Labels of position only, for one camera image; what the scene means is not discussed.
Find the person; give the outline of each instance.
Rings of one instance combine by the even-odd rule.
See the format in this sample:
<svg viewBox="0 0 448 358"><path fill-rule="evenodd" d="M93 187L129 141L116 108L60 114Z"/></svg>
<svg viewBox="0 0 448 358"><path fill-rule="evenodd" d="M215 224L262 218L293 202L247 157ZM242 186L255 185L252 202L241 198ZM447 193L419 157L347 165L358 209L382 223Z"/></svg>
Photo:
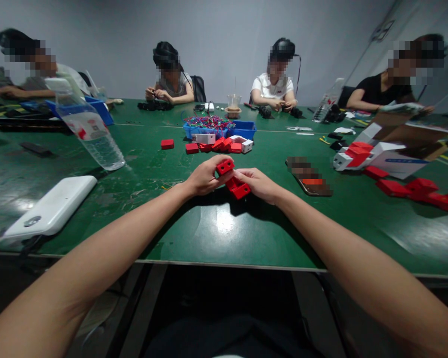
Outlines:
<svg viewBox="0 0 448 358"><path fill-rule="evenodd" d="M159 69L159 80L146 89L146 100L162 99L172 105L194 102L191 76L184 72L178 51L166 41L153 49L153 60Z"/></svg>
<svg viewBox="0 0 448 358"><path fill-rule="evenodd" d="M54 97L55 92L47 88L44 78L55 77L57 73L69 74L83 94L90 95L90 90L80 74L69 66L57 63L55 56L47 54L47 49L42 47L41 41L33 40L21 31L9 28L0 32L0 46L7 60L29 63L30 69L37 74L35 77L28 77L19 87L1 87L0 95L18 99Z"/></svg>
<svg viewBox="0 0 448 358"><path fill-rule="evenodd" d="M297 105L292 80L284 75L295 55L295 45L284 37L278 39L270 51L267 71L256 77L250 92L255 105L269 105L273 110L284 108L290 112Z"/></svg>
<svg viewBox="0 0 448 358"><path fill-rule="evenodd" d="M448 308L413 275L256 168L216 178L216 166L227 159L231 157L216 155L201 163L184 182L94 233L38 278L0 314L0 357L64 357L96 298L133 264L173 214L233 176L282 210L346 292L411 356L448 357ZM209 347L208 342L188 340L186 356L203 357L189 347ZM163 347L174 349L172 341ZM164 351L158 355L168 356Z"/></svg>
<svg viewBox="0 0 448 358"><path fill-rule="evenodd" d="M347 108L377 112L383 106L416 102L410 85L410 77L416 68L442 67L444 40L439 34L423 35L410 41L410 48L399 50L393 65L376 76L362 80L347 102ZM425 107L422 114L430 114L434 107Z"/></svg>

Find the clear cup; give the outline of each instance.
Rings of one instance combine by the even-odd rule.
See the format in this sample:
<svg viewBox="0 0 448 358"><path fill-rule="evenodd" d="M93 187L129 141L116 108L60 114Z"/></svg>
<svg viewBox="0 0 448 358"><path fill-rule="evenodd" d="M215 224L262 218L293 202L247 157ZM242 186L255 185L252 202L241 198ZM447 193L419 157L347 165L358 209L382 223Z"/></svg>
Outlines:
<svg viewBox="0 0 448 358"><path fill-rule="evenodd" d="M227 107L228 108L239 108L240 99L242 96L236 94L230 94L227 96Z"/></svg>

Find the white power bank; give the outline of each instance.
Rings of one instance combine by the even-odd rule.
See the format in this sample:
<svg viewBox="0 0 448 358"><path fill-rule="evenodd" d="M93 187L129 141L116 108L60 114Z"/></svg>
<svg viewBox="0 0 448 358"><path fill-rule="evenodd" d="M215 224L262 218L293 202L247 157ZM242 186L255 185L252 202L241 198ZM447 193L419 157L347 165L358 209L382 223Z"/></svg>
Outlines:
<svg viewBox="0 0 448 358"><path fill-rule="evenodd" d="M97 180L93 176L62 179L33 208L22 215L0 238L25 240L36 235L54 235L80 206Z"/></svg>

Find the black shirt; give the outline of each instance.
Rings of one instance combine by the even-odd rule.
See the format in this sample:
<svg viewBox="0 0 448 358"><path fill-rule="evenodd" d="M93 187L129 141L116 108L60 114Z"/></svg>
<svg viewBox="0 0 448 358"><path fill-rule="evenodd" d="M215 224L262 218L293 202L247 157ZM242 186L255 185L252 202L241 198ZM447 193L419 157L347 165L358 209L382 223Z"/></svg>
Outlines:
<svg viewBox="0 0 448 358"><path fill-rule="evenodd" d="M403 96L406 96L407 94L412 93L412 87L410 85L393 85L385 92L382 92L381 76L382 74L367 77L358 84L356 89L362 89L365 91L362 101L372 104L387 105Z"/></svg>

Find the hand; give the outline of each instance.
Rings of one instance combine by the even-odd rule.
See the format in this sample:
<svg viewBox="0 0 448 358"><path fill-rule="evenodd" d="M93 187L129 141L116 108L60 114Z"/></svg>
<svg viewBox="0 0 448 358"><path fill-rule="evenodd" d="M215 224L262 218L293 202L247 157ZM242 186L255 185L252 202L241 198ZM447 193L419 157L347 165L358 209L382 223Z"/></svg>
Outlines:
<svg viewBox="0 0 448 358"><path fill-rule="evenodd" d="M231 179L234 176L235 171L230 171L219 178L216 178L215 175L218 164L226 159L232 160L230 156L220 154L199 164L189 178L183 183L187 187L186 190L192 196L206 195Z"/></svg>
<svg viewBox="0 0 448 358"><path fill-rule="evenodd" d="M156 91L154 91L154 96L157 99L162 99L165 100L166 102L174 104L174 98L171 97L171 95L163 89L157 89Z"/></svg>
<svg viewBox="0 0 448 358"><path fill-rule="evenodd" d="M292 108L294 108L296 105L297 105L297 103L295 102L294 99L292 101L287 101L283 105L283 107L285 107L283 110L284 110L284 112L290 112L292 110Z"/></svg>
<svg viewBox="0 0 448 358"><path fill-rule="evenodd" d="M154 99L154 88L153 87L148 87L146 89L145 97L146 97L146 100L153 100Z"/></svg>
<svg viewBox="0 0 448 358"><path fill-rule="evenodd" d="M435 107L433 106L428 106L422 109L422 111L420 112L422 115L428 115L433 113L433 111L435 110Z"/></svg>
<svg viewBox="0 0 448 358"><path fill-rule="evenodd" d="M282 105L285 104L285 101L278 100L278 99L270 99L268 103L269 103L269 106L271 106L273 110L278 112L278 111L280 111L280 108L282 107Z"/></svg>
<svg viewBox="0 0 448 358"><path fill-rule="evenodd" d="M275 205L276 198L285 190L256 168L237 169L235 171L235 177L247 183L254 195L257 195L271 205Z"/></svg>

